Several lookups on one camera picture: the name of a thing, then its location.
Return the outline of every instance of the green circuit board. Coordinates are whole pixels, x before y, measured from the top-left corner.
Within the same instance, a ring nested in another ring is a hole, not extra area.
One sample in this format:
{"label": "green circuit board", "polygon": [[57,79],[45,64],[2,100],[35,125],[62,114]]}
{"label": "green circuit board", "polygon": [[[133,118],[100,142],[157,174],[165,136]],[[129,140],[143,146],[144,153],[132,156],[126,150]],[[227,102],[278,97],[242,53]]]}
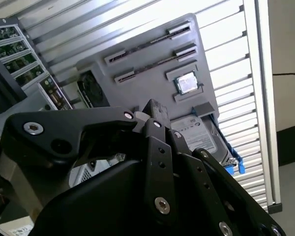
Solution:
{"label": "green circuit board", "polygon": [[32,54],[27,54],[21,58],[17,58],[4,64],[4,66],[10,72],[10,74],[12,74],[15,71],[18,71],[19,69],[22,69],[23,67],[33,63],[34,61],[36,61],[34,56]]}
{"label": "green circuit board", "polygon": [[23,41],[11,43],[0,47],[0,58],[7,57],[27,49]]}
{"label": "green circuit board", "polygon": [[0,28],[0,40],[19,36],[14,27]]}
{"label": "green circuit board", "polygon": [[24,86],[28,82],[35,79],[37,76],[41,75],[43,72],[44,71],[40,66],[36,66],[32,70],[16,77],[15,80],[19,84],[19,86]]}

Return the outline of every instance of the processor chip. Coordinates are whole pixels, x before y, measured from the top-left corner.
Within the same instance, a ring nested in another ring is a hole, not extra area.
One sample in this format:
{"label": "processor chip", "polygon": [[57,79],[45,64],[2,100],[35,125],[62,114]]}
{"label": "processor chip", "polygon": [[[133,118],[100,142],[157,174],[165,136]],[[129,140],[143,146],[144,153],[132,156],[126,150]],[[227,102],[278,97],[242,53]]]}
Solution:
{"label": "processor chip", "polygon": [[198,89],[198,81],[194,72],[190,72],[176,79],[180,94],[185,94]]}

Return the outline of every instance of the black cable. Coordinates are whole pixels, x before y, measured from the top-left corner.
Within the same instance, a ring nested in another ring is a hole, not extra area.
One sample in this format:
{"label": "black cable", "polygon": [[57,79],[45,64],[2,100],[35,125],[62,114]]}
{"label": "black cable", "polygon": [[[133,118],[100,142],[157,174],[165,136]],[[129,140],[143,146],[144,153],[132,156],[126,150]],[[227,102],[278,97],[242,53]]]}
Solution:
{"label": "black cable", "polygon": [[295,73],[278,73],[278,74],[272,74],[273,76],[283,76],[283,75],[295,75]]}

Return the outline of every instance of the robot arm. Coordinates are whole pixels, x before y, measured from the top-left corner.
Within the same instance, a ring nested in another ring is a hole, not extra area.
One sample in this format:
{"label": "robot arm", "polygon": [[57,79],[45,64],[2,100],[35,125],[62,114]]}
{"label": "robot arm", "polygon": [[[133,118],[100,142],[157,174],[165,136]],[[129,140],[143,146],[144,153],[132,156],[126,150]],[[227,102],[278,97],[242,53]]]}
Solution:
{"label": "robot arm", "polygon": [[[11,116],[0,142],[0,192],[53,234],[285,236],[204,149],[190,152],[150,101],[122,107]],[[116,153],[124,161],[69,188],[73,167]]]}

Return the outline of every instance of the blue plastic clip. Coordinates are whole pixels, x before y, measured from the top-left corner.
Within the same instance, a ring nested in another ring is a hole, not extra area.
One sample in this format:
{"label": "blue plastic clip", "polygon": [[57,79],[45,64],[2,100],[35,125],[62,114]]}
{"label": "blue plastic clip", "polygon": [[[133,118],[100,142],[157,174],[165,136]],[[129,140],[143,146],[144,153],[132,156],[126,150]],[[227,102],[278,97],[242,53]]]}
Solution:
{"label": "blue plastic clip", "polygon": [[227,140],[225,139],[224,135],[222,134],[220,128],[216,125],[215,120],[214,120],[214,117],[211,115],[210,118],[211,118],[212,122],[214,123],[214,125],[215,125],[217,131],[218,131],[219,134],[221,135],[223,141],[225,142],[225,144],[226,144],[228,150],[231,152],[232,156],[233,156],[234,158],[237,159],[239,173],[240,173],[240,174],[244,174],[244,173],[246,173],[246,170],[245,170],[245,167],[244,167],[244,163],[243,163],[242,157],[241,157],[241,156],[236,152],[236,150],[235,150],[235,149],[234,149],[234,148],[233,148],[233,147],[227,142]]}
{"label": "blue plastic clip", "polygon": [[233,166],[225,166],[224,169],[230,173],[231,175],[234,174],[234,167]]}

